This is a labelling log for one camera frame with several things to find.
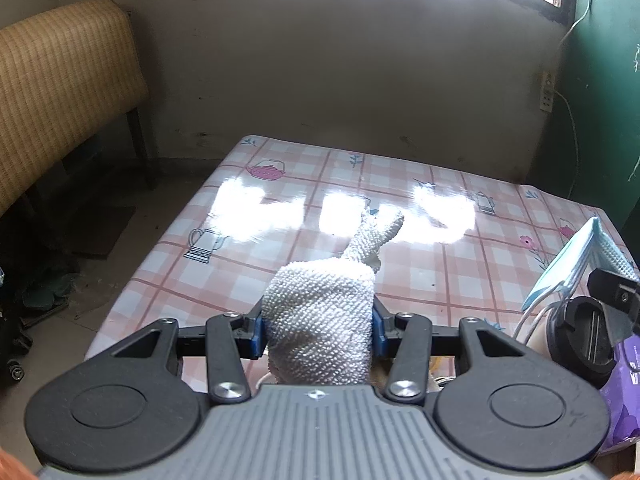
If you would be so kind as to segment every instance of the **cloth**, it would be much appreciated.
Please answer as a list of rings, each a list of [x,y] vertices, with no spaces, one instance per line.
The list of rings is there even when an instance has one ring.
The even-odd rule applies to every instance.
[[[262,298],[269,370],[279,383],[369,383],[378,251],[404,221],[399,210],[366,210],[340,258],[293,262]]]
[[[36,480],[16,457],[0,449],[0,480]]]

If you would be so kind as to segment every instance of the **gray ridged plate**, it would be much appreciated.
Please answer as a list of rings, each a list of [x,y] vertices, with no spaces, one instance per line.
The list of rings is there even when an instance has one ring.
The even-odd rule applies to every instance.
[[[82,475],[46,467],[43,480]],[[209,412],[179,451],[122,480],[504,480],[443,444],[421,410],[387,404],[370,386],[265,385],[249,402]],[[531,478],[534,474],[522,474]],[[539,478],[602,480],[587,464]]]

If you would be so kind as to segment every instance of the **electrical outlet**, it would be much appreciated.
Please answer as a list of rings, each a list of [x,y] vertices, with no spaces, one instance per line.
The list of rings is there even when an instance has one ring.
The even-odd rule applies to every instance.
[[[542,73],[540,84],[540,109],[551,113],[554,109],[554,93],[556,91],[556,74],[553,72]]]

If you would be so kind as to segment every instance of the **black circular disc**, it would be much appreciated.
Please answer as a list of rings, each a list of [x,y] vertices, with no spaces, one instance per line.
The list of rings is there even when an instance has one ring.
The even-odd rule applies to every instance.
[[[489,397],[494,415],[521,428],[543,428],[564,413],[562,397],[536,384],[511,384]]]
[[[180,447],[200,421],[197,397],[150,361],[94,358],[39,390],[24,426],[41,461],[107,473],[147,465]]]
[[[551,358],[594,387],[603,387],[616,366],[605,326],[600,302],[586,296],[573,298],[553,311],[546,323]]]
[[[590,459],[609,429],[600,393],[540,356],[475,360],[433,416],[463,452],[495,466],[550,471]]]
[[[80,424],[108,429],[132,422],[142,414],[145,406],[145,396],[139,391],[122,384],[107,384],[78,394],[70,409]]]

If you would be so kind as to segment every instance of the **tablecloth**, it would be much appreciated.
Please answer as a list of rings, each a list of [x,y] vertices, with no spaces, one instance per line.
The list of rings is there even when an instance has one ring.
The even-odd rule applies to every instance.
[[[403,209],[405,223],[381,250],[376,294],[390,311],[434,324],[475,316],[511,335],[543,269],[591,216],[634,264],[603,210],[535,187],[249,136],[148,254],[87,357],[159,317],[193,326],[248,312],[281,266],[340,254],[364,206],[375,214],[390,205]],[[586,277],[577,294],[587,294]],[[251,384],[266,371],[265,359],[243,365]],[[452,373],[441,361],[436,374]],[[183,379],[206,391],[204,359],[185,358]]]

